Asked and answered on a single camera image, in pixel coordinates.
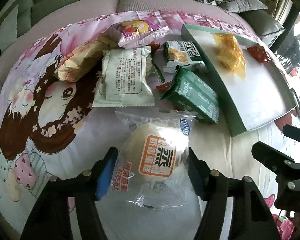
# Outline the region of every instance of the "green snack package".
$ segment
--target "green snack package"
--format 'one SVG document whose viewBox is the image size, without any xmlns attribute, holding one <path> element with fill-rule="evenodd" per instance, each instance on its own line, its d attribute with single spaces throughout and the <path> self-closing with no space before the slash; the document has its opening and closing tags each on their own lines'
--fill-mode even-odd
<svg viewBox="0 0 300 240">
<path fill-rule="evenodd" d="M 168 99 L 182 111 L 197 112 L 200 122 L 218 123 L 217 94 L 189 69 L 177 66 L 177 71 L 161 99 Z"/>
<path fill-rule="evenodd" d="M 192 71 L 207 68 L 199 51 L 191 41 L 167 41 L 163 44 L 163 56 L 167 60 L 164 72 L 174 73 L 178 65 Z"/>
</svg>

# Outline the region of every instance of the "cartoon character face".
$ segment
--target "cartoon character face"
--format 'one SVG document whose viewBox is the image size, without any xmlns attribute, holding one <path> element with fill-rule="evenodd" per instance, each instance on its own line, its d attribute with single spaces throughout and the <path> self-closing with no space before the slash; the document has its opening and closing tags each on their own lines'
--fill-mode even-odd
<svg viewBox="0 0 300 240">
<path fill-rule="evenodd" d="M 12 99 L 9 106 L 10 114 L 14 116 L 15 113 L 20 113 L 22 119 L 29 112 L 33 103 L 33 93 L 28 89 L 21 90 Z"/>
<path fill-rule="evenodd" d="M 57 81 L 50 85 L 39 111 L 40 127 L 44 127 L 48 122 L 59 120 L 76 91 L 77 87 L 74 82 Z"/>
<path fill-rule="evenodd" d="M 124 26 L 123 34 L 125 36 L 135 35 L 136 33 L 145 33 L 149 30 L 149 25 L 145 21 L 126 21 L 121 24 Z"/>
</svg>

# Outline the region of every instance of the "pink cheek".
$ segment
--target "pink cheek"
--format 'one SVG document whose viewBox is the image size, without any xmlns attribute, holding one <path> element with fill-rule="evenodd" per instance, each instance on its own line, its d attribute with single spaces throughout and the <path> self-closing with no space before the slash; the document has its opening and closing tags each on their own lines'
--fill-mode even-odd
<svg viewBox="0 0 300 240">
<path fill-rule="evenodd" d="M 46 96 L 45 97 L 51 97 L 53 95 L 53 92 L 56 90 L 57 83 L 53 83 L 51 86 L 49 86 L 46 90 Z"/>
<path fill-rule="evenodd" d="M 19 100 L 19 96 L 16 95 L 12 100 L 12 106 L 15 106 L 17 104 L 18 100 Z"/>
<path fill-rule="evenodd" d="M 29 104 L 33 101 L 33 94 L 32 92 L 28 92 L 28 94 L 26 95 L 26 102 Z"/>
</svg>

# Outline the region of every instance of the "red candy wrapper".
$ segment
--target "red candy wrapper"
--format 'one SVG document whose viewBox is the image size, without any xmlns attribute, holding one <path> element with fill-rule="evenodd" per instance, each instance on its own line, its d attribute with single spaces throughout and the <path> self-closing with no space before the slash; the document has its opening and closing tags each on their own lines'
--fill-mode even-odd
<svg viewBox="0 0 300 240">
<path fill-rule="evenodd" d="M 164 84 L 162 84 L 162 85 L 156 86 L 155 88 L 156 88 L 160 93 L 164 93 L 164 92 L 167 90 L 167 88 L 168 88 L 168 86 L 170 85 L 170 83 L 171 83 L 171 81 L 166 82 L 166 83 L 164 83 Z"/>
<path fill-rule="evenodd" d="M 260 63 L 267 64 L 271 60 L 269 54 L 266 52 L 263 46 L 252 46 L 247 48 L 247 51 Z"/>
</svg>

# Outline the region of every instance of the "pink flower pattern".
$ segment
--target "pink flower pattern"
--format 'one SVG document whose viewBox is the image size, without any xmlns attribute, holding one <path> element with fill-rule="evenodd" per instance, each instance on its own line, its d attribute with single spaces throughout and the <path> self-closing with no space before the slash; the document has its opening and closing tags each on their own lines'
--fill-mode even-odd
<svg viewBox="0 0 300 240">
<path fill-rule="evenodd" d="M 152 20 L 164 26 L 168 25 L 171 33 L 176 35 L 180 35 L 183 24 L 194 24 L 227 31 L 256 42 L 260 41 L 260 38 L 255 33 L 251 33 L 242 26 L 240 22 L 238 22 L 237 25 L 231 25 L 205 15 L 177 11 L 129 11 L 111 13 L 83 20 L 76 24 L 66 25 L 45 37 L 37 39 L 30 48 L 20 56 L 14 68 L 17 69 L 25 59 L 33 58 L 51 35 L 56 34 L 62 39 L 60 45 L 61 55 L 66 56 L 78 45 L 97 39 L 99 34 L 103 33 L 112 24 L 138 18 Z"/>
<path fill-rule="evenodd" d="M 274 194 L 270 195 L 268 198 L 265 198 L 265 202 L 268 208 L 271 208 L 274 203 Z M 272 214 L 272 217 L 274 221 L 277 222 L 277 229 L 281 240 L 289 240 L 294 230 L 292 221 L 287 219 L 285 216 L 278 217 L 276 214 Z"/>
</svg>

